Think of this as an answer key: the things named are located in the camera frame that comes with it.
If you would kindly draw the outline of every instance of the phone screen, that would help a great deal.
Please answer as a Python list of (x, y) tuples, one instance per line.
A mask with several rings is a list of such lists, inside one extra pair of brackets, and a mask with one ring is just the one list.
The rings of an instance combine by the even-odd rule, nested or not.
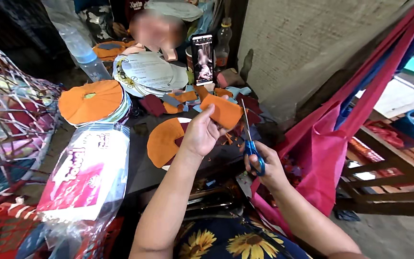
[(193, 36), (191, 50), (193, 54), (194, 80), (196, 85), (213, 82), (212, 35)]

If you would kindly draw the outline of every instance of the scissors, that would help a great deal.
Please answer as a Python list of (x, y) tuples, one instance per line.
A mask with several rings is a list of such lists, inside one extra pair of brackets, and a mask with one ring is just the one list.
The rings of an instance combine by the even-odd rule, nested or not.
[(263, 158), (260, 156), (260, 154), (257, 151), (257, 148), (255, 147), (255, 143), (252, 140), (252, 136), (250, 135), (250, 127), (248, 126), (248, 119), (247, 119), (247, 111), (245, 110), (245, 105), (244, 105), (244, 100), (241, 99), (241, 106), (242, 106), (242, 111), (243, 111), (243, 116), (242, 119), (244, 120), (244, 130), (245, 130), (245, 136), (246, 136), (246, 140), (245, 140), (245, 149), (244, 149), (244, 156), (247, 155), (256, 155), (258, 157), (258, 162), (260, 162), (260, 169), (261, 172), (259, 172), (256, 168), (256, 172), (257, 172), (257, 176), (263, 176), (265, 175), (265, 161), (263, 160)]

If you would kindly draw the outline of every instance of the orange fabric piece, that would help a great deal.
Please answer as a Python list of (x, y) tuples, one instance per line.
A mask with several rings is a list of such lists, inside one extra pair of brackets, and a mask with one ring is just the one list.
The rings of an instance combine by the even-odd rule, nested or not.
[(168, 96), (174, 97), (179, 102), (193, 101), (197, 100), (197, 95), (194, 91), (189, 91), (179, 95), (176, 94), (167, 94)]
[(121, 105), (123, 90), (116, 80), (104, 80), (73, 87), (58, 99), (60, 114), (70, 123), (103, 119)]
[(210, 103), (215, 104), (215, 111), (210, 118), (227, 129), (232, 129), (241, 119), (242, 108), (221, 97), (209, 94), (201, 103), (201, 109), (205, 110)]
[(201, 99), (201, 101), (204, 101), (205, 97), (209, 95), (207, 89), (204, 86), (193, 85), (193, 88), (199, 95), (199, 98)]
[(172, 106), (168, 102), (164, 102), (162, 104), (164, 104), (164, 108), (166, 109), (166, 113), (168, 114), (176, 114), (183, 111), (182, 104), (178, 105), (178, 107)]
[(148, 157), (157, 168), (163, 167), (178, 152), (175, 140), (184, 136), (178, 118), (164, 121), (154, 128), (148, 138)]
[(230, 98), (233, 98), (233, 96), (234, 96), (232, 92), (230, 92), (228, 90), (225, 90), (225, 89), (221, 89), (221, 88), (215, 88), (215, 93), (219, 97), (222, 97), (223, 95), (227, 95)]
[[(107, 41), (102, 42), (99, 44), (96, 44), (92, 50), (95, 52), (97, 57), (99, 57), (102, 61), (114, 61), (114, 59), (121, 54), (126, 48), (132, 46), (132, 44), (135, 44), (135, 41), (129, 41), (128, 43), (122, 42), (122, 41)], [(110, 50), (99, 48), (100, 44), (117, 44), (120, 47), (119, 48), (112, 48)]]
[(233, 144), (233, 141), (231, 140), (231, 135), (229, 135), (228, 133), (225, 134), (226, 138), (228, 139), (228, 143), (231, 145)]

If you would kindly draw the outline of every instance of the right hand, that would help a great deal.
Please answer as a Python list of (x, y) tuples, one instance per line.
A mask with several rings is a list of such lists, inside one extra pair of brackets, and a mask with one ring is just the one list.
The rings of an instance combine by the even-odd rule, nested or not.
[[(255, 143), (255, 147), (265, 163), (265, 174), (264, 176), (259, 177), (261, 183), (264, 184), (270, 191), (272, 189), (290, 186), (277, 152), (259, 141), (253, 142)], [(244, 146), (245, 144), (243, 143), (240, 149), (241, 152), (244, 152)], [(255, 168), (256, 170), (261, 171), (260, 162), (258, 161), (258, 157), (256, 155), (248, 156), (246, 154), (244, 156), (244, 163), (245, 169), (253, 175), (256, 175)]]

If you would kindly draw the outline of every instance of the pink fabric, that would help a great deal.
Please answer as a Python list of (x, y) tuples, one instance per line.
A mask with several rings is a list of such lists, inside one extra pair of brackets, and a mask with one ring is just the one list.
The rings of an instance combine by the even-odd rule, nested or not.
[[(403, 36), (383, 68), (368, 85), (367, 90), (340, 129), (334, 131), (341, 102), (348, 97), (375, 62), (402, 33)], [(344, 165), (347, 142), (367, 120), (413, 37), (414, 7), (382, 41), (354, 76), (328, 102), (291, 128), (285, 134), (286, 141), (275, 147), (281, 159), (289, 153), (302, 167), (303, 180), (296, 190), (326, 216), (330, 214), (335, 204), (335, 188)], [(251, 203), (264, 218), (281, 227), (291, 236), (288, 225), (278, 208), (271, 207), (256, 194), (259, 185), (258, 179), (252, 183)]]

